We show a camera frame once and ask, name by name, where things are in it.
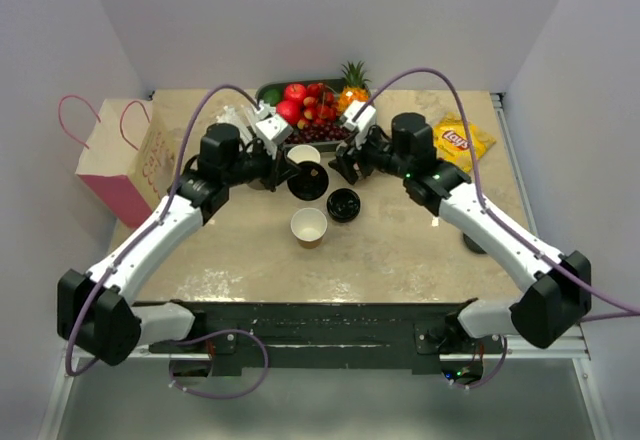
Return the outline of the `black coffee cup lid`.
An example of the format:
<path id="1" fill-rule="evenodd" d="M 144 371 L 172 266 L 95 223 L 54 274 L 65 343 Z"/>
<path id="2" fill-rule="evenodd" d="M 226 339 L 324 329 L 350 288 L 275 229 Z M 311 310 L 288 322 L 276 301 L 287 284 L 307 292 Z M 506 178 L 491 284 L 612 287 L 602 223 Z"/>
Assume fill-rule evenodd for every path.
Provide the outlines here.
<path id="1" fill-rule="evenodd" d="M 322 197 L 329 187 L 326 169 L 313 161 L 303 161 L 298 166 L 299 173 L 287 180 L 290 192 L 303 201 L 314 201 Z"/>

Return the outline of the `brown paper coffee cup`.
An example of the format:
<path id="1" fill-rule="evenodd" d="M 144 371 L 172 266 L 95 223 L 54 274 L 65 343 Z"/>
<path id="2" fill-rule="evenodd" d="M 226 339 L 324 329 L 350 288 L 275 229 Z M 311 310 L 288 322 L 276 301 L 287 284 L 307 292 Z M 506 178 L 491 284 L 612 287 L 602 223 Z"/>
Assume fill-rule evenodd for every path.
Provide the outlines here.
<path id="1" fill-rule="evenodd" d="M 295 212 L 290 221 L 291 233 L 303 248 L 319 246 L 327 232 L 328 221 L 325 214 L 316 208 L 302 208 Z"/>

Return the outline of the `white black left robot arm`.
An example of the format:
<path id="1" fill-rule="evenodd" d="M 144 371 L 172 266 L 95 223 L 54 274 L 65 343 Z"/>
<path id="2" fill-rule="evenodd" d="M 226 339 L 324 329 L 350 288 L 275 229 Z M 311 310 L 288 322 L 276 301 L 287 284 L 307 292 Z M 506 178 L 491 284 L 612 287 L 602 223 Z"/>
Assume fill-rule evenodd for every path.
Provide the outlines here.
<path id="1" fill-rule="evenodd" d="M 115 366 L 141 345 L 174 342 L 185 352 L 205 345 L 207 328 L 186 306 L 134 302 L 169 255 L 227 203 L 231 188 L 260 182 L 273 191 L 300 172 L 284 151 L 293 132 L 285 120 L 261 120 L 253 132 L 244 143 L 232 124 L 209 126 L 198 154 L 143 224 L 87 272 L 70 269 L 61 277 L 57 332 L 67 342 L 68 357 L 79 347 Z"/>

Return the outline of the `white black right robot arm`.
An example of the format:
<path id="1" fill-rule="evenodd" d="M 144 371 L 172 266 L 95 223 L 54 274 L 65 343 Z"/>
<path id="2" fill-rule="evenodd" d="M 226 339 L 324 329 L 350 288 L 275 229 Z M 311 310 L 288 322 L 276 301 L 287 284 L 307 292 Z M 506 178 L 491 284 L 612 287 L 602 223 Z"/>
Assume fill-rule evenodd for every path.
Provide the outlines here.
<path id="1" fill-rule="evenodd" d="M 331 168 L 350 184 L 373 171 L 402 179 L 416 204 L 469 237 L 522 293 L 516 300 L 466 301 L 427 333 L 437 348 L 466 353 L 483 337 L 518 335 L 546 349 L 590 311 L 590 261 L 578 251 L 566 255 L 545 244 L 478 197 L 465 172 L 438 158 L 424 116 L 395 116 L 390 135 L 379 127 L 373 107 L 345 113 L 339 123 L 349 137 L 337 148 Z"/>

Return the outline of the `grey metal straw holder cup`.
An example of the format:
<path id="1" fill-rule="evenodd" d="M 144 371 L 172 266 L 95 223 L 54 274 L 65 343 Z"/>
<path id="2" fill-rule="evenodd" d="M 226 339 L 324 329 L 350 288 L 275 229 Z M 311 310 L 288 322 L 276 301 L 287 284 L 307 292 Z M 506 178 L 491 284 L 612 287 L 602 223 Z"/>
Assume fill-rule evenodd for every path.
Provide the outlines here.
<path id="1" fill-rule="evenodd" d="M 252 190 L 256 190 L 256 191 L 263 191 L 266 189 L 266 187 L 263 185 L 263 183 L 260 180 L 254 180 L 248 183 L 247 186 Z"/>

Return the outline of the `purple grape bunch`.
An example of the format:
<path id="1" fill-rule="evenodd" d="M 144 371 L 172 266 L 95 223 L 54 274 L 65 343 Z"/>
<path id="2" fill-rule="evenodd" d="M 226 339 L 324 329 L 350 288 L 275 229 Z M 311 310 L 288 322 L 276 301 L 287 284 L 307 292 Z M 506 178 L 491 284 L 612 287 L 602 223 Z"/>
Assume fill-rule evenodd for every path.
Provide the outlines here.
<path id="1" fill-rule="evenodd" d="M 335 142 L 344 140 L 349 136 L 349 131 L 336 124 L 310 124 L 302 129 L 295 129 L 287 138 L 287 144 L 308 144 Z"/>

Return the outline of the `black cup lid stack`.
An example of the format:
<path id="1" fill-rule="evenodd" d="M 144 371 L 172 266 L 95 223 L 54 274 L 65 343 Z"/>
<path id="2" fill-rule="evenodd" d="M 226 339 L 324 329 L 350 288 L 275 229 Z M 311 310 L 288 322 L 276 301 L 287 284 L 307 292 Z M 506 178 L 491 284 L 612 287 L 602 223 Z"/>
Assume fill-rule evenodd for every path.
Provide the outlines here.
<path id="1" fill-rule="evenodd" d="M 354 190 L 340 188 L 329 195 L 326 201 L 326 209 L 335 222 L 351 222 L 361 211 L 361 200 Z"/>

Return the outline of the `red apple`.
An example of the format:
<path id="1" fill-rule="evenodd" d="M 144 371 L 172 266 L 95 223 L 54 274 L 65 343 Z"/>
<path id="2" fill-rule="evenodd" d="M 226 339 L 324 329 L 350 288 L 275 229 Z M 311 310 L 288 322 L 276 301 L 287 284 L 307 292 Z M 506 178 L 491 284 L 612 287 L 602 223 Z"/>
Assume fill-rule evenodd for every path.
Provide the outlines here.
<path id="1" fill-rule="evenodd" d="M 282 100 L 276 105 L 276 113 L 289 125 L 296 126 L 301 118 L 301 106 L 292 100 Z"/>
<path id="2" fill-rule="evenodd" d="M 283 91 L 283 99 L 303 105 L 304 99 L 307 97 L 307 87 L 301 83 L 288 84 Z"/>

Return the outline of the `white wrapped straw bundle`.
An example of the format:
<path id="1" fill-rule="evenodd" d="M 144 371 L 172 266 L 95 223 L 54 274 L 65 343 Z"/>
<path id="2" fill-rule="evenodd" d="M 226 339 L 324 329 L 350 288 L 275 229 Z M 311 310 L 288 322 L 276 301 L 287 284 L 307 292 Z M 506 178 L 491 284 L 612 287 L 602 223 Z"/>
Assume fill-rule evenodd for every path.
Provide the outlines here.
<path id="1" fill-rule="evenodd" d="M 245 141 L 256 136 L 254 126 L 259 120 L 258 111 L 252 106 L 237 109 L 234 106 L 225 105 L 221 113 L 216 116 L 217 123 L 235 126 Z"/>

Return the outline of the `orange pineapple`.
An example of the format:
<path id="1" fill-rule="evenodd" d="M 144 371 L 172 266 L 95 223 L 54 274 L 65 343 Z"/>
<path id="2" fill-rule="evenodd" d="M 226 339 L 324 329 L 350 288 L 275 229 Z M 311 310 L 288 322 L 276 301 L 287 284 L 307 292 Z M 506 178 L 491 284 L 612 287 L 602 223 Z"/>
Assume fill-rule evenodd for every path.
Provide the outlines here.
<path id="1" fill-rule="evenodd" d="M 367 70 L 364 61 L 347 62 L 341 65 L 342 88 L 337 103 L 337 112 L 342 115 L 354 102 L 367 102 L 370 98 Z"/>

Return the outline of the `red cherry cluster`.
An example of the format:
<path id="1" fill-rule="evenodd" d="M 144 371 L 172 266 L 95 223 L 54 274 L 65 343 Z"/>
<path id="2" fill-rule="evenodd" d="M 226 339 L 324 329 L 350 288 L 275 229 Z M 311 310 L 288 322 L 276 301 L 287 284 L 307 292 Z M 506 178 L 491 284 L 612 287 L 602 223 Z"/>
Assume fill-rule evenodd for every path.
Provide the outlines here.
<path id="1" fill-rule="evenodd" d="M 333 91 L 324 83 L 307 85 L 297 128 L 303 130 L 311 126 L 333 124 L 337 116 L 337 103 Z"/>

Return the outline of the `green lime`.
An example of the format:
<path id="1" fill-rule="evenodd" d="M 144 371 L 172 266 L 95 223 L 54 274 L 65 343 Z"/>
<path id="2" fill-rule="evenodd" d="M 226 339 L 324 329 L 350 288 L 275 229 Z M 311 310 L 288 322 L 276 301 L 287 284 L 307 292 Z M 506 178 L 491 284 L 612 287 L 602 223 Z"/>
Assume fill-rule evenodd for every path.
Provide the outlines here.
<path id="1" fill-rule="evenodd" d="M 266 90 L 262 96 L 262 101 L 270 106 L 277 106 L 283 100 L 283 93 L 279 89 Z"/>

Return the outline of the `dark green fruit tray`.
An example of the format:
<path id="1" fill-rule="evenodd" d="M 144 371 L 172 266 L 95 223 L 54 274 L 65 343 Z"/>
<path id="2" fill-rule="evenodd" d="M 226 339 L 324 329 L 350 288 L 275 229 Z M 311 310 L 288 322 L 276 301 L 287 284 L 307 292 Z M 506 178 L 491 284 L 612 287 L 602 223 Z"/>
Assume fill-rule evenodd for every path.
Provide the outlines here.
<path id="1" fill-rule="evenodd" d="M 290 80 L 281 82 L 269 82 L 261 86 L 255 93 L 256 100 L 275 99 L 275 92 L 278 92 L 281 100 L 284 99 L 285 90 L 290 84 L 301 84 L 309 87 L 313 84 L 321 84 L 326 95 L 321 93 L 320 98 L 311 103 L 311 108 L 327 114 L 326 118 L 317 119 L 315 116 L 307 123 L 305 118 L 301 117 L 301 123 L 294 125 L 294 133 L 291 134 L 285 143 L 286 148 L 293 148 L 297 145 L 309 144 L 317 148 L 320 152 L 332 152 L 337 145 L 345 140 L 349 135 L 349 131 L 344 129 L 338 122 L 339 116 L 344 112 L 345 108 L 340 107 L 340 96 L 342 91 L 347 87 L 347 83 L 343 78 L 325 78 L 325 79 L 307 79 L 307 80 Z"/>

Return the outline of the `single black cup lid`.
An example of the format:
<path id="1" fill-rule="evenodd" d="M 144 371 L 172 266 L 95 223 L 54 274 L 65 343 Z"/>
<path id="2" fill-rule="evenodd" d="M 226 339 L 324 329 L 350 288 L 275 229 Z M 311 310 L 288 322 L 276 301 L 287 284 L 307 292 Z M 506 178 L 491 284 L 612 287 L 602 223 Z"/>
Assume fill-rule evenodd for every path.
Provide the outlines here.
<path id="1" fill-rule="evenodd" d="M 485 255 L 486 251 L 480 246 L 478 245 L 471 237 L 469 237 L 466 234 L 462 234 L 462 239 L 463 242 L 466 246 L 466 248 L 471 251 L 474 254 L 477 255 Z"/>

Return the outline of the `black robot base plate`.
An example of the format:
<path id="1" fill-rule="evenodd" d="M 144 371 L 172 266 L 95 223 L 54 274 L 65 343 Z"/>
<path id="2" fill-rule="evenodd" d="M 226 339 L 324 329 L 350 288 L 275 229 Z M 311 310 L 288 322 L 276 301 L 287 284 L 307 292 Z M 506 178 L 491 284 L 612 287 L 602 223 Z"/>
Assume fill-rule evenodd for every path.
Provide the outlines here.
<path id="1" fill-rule="evenodd" d="M 477 352 L 498 354 L 500 341 L 447 340 L 452 303 L 188 302 L 196 317 L 188 346 L 157 341 L 153 354 L 203 358 L 211 340 L 216 375 L 244 368 L 409 370 L 438 374 L 448 355 L 462 368 Z"/>

